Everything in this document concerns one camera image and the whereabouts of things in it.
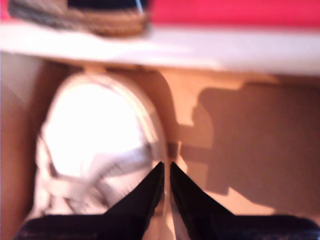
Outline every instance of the white sneaker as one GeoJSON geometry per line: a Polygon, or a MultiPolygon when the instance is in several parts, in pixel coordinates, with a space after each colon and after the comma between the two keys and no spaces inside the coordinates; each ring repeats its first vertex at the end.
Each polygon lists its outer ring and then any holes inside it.
{"type": "Polygon", "coordinates": [[[138,86],[116,75],[73,75],[38,137],[27,219],[104,213],[166,156],[156,109],[138,86]]]}

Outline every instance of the red surface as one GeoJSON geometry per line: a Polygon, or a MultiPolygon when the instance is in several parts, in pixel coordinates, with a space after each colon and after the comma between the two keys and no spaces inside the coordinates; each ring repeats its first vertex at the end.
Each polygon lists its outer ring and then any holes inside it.
{"type": "Polygon", "coordinates": [[[1,21],[10,19],[10,15],[7,11],[8,0],[0,0],[1,4],[1,21]]]}
{"type": "Polygon", "coordinates": [[[320,27],[320,0],[153,0],[156,24],[320,27]]]}

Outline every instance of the white shelf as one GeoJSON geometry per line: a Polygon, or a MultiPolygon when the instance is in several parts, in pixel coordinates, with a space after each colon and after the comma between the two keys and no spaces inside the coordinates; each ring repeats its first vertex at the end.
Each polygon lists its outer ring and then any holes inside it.
{"type": "Polygon", "coordinates": [[[63,58],[212,69],[320,75],[317,31],[154,27],[143,37],[99,37],[22,22],[0,24],[2,51],[63,58]]]}

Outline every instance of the jute sole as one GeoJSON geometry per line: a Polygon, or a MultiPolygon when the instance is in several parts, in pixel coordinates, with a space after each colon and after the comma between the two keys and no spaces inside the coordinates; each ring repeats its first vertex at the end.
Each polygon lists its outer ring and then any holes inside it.
{"type": "Polygon", "coordinates": [[[72,29],[91,32],[103,36],[131,36],[143,33],[147,28],[146,15],[130,11],[119,11],[99,14],[90,13],[82,19],[72,15],[52,14],[22,4],[15,0],[9,1],[8,11],[11,16],[58,29],[72,29]]]}

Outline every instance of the brown floor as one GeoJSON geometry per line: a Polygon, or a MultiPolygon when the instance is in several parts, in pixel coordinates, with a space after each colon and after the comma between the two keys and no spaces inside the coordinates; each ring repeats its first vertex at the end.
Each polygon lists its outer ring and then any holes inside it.
{"type": "MultiPolygon", "coordinates": [[[[1,239],[9,240],[31,206],[36,132],[74,69],[7,53],[1,60],[1,239]]],[[[145,90],[162,120],[170,159],[233,213],[289,213],[320,224],[319,78],[108,70],[145,90]]],[[[176,212],[164,208],[144,239],[184,234],[176,218],[173,224],[176,212]]]]}

